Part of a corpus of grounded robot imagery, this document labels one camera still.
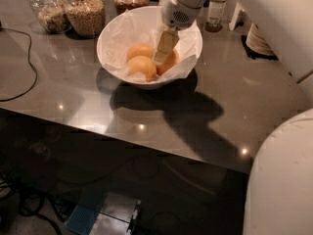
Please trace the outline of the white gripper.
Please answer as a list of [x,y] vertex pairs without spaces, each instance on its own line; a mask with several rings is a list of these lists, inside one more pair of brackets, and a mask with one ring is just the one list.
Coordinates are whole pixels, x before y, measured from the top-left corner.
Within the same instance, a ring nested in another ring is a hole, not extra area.
[[201,11],[201,0],[162,0],[162,22],[164,28],[157,39],[153,60],[163,64],[179,41],[178,30],[190,27]]

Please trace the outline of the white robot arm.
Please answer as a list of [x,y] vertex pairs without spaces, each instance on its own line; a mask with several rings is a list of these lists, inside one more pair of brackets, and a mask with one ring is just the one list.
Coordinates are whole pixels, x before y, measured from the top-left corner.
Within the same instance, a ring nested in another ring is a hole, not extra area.
[[165,118],[201,158],[249,174],[166,235],[313,235],[312,0],[238,0],[270,45],[228,29],[204,37],[201,77],[165,86]]

